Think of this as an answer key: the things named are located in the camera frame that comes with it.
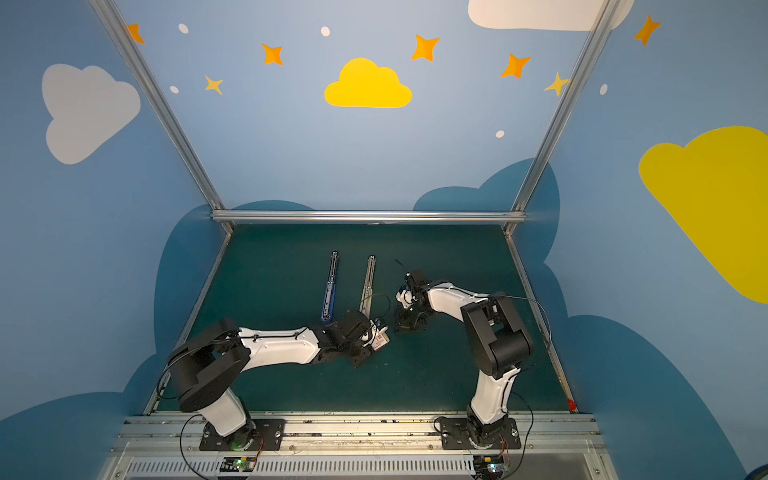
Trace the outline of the red white staple box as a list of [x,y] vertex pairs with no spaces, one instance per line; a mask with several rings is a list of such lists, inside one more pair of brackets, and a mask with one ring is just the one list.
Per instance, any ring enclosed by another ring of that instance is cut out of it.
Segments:
[[374,351],[378,351],[381,348],[383,348],[384,346],[386,346],[389,343],[389,341],[390,341],[390,339],[389,339],[387,333],[383,332],[383,331],[380,331],[380,332],[378,332],[374,336],[374,338],[373,338],[373,340],[371,342],[371,348]]

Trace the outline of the beige black stapler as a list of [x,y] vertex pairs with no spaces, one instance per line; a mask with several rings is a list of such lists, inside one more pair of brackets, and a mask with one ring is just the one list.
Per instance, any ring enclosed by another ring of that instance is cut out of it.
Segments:
[[375,267],[376,257],[371,255],[367,261],[366,274],[364,278],[361,300],[359,303],[359,311],[366,317],[370,317],[371,315]]

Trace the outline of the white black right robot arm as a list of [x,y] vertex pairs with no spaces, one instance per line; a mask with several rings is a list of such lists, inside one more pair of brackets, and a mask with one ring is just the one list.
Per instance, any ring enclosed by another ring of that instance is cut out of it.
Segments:
[[490,448],[516,428],[509,419],[508,402],[513,384],[534,351],[534,342],[511,298],[476,293],[447,281],[430,281],[421,270],[405,274],[405,285],[396,300],[397,325],[419,331],[427,319],[446,314],[461,321],[478,382],[467,408],[466,426],[460,434],[476,448]]

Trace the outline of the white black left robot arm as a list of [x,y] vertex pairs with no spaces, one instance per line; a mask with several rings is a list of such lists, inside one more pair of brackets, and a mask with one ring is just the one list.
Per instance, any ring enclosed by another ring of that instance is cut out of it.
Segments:
[[345,358],[357,367],[389,342],[359,311],[327,325],[261,331],[221,319],[186,341],[168,358],[167,372],[179,410],[205,420],[202,451],[280,448],[282,428],[270,438],[268,427],[250,416],[232,385],[241,373],[273,365],[310,365]]

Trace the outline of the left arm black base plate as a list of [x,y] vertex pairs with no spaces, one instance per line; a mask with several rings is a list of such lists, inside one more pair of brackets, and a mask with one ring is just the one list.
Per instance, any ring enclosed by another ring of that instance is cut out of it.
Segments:
[[207,422],[199,444],[200,451],[242,452],[277,451],[281,447],[286,421],[284,419],[250,419],[233,433],[220,435]]

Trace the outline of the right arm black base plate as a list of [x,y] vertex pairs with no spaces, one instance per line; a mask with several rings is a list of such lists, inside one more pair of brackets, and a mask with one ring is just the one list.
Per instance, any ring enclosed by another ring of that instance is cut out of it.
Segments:
[[444,450],[519,450],[522,441],[516,422],[509,417],[492,424],[481,424],[473,418],[437,417],[433,428]]

